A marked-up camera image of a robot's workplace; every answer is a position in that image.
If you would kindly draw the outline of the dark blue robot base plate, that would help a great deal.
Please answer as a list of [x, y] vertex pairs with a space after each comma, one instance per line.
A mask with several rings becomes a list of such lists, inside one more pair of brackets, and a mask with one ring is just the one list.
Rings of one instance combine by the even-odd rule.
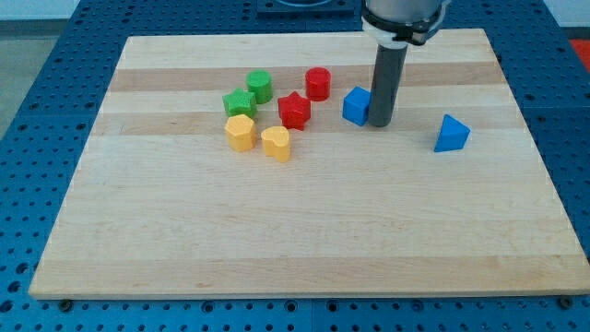
[[321, 17], [353, 15], [359, 7], [352, 0], [256, 0], [254, 7], [259, 18]]

